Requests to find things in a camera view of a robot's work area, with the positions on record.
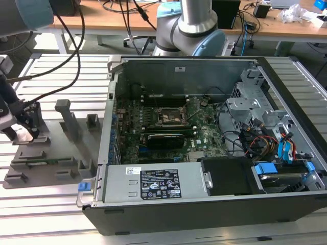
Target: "motherboard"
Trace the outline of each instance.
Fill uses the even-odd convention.
[[[207,97],[117,99],[121,164],[196,162],[225,156]]]

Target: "blue cable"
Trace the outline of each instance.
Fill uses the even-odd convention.
[[[243,49],[242,49],[241,56],[243,56],[243,54],[244,54],[245,44],[246,44],[246,38],[247,38],[247,26],[246,26],[246,23],[245,23],[245,40],[244,40],[244,44],[243,44]]]

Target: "power supply label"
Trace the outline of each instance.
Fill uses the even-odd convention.
[[[181,198],[177,169],[141,171],[143,200]]]

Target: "floor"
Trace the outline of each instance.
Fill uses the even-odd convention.
[[[24,40],[27,34],[20,34],[18,38]],[[97,43],[97,37],[95,35],[86,35],[85,42],[82,46],[81,54],[136,54],[136,51],[132,47],[125,48],[123,47],[123,38],[122,36],[103,36],[103,45],[99,46]],[[142,49],[145,39],[136,40],[136,46],[139,50]],[[44,47],[44,44],[49,44],[51,47]],[[9,37],[8,42],[0,43],[0,51],[12,48],[13,44],[18,45],[19,40],[15,37]],[[273,56],[275,53],[275,47],[277,42],[268,42],[268,41],[256,41],[253,48],[247,47],[245,50],[245,56]],[[319,52],[314,51],[307,43],[295,43],[289,56],[297,57],[300,62],[307,68],[307,70],[314,76],[320,70],[327,58],[327,44],[320,44],[319,47],[315,47]],[[146,54],[149,54],[153,51],[155,47],[154,44],[149,44]],[[48,53],[48,54],[57,54],[56,42],[54,37],[51,34],[37,36],[36,41],[30,41],[27,45],[27,48],[23,48],[14,54],[11,54],[11,58],[14,62],[14,68],[8,75],[9,78],[16,77],[19,75],[20,71],[23,69],[24,65],[28,61],[31,53]],[[237,47],[236,54],[241,53],[241,48]],[[327,66],[319,74],[317,80],[324,86],[327,86]]]

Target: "desk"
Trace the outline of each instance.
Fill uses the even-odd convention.
[[[254,0],[241,0],[240,9]],[[313,10],[314,0],[301,0],[302,7]],[[156,26],[156,13],[159,4],[154,4],[147,8],[150,21]],[[111,13],[102,8],[97,0],[82,0],[82,11],[85,16],[86,34],[94,35],[126,35],[126,28],[121,14]],[[267,18],[259,19],[261,29],[253,36],[253,40],[265,41],[292,41],[292,42],[327,42],[327,28],[316,29],[311,23],[282,23],[277,19],[280,10],[271,10]],[[253,18],[245,14],[247,21]],[[63,17],[64,22],[74,34],[81,34],[81,19],[79,16]],[[131,30],[133,35],[155,36],[155,31],[141,18],[139,14],[130,15]],[[49,27],[50,32],[54,33],[58,42],[60,53],[65,54],[65,40],[62,34],[65,33],[59,20]],[[232,30],[224,30],[228,40],[236,40],[241,33],[241,21],[237,18]]]

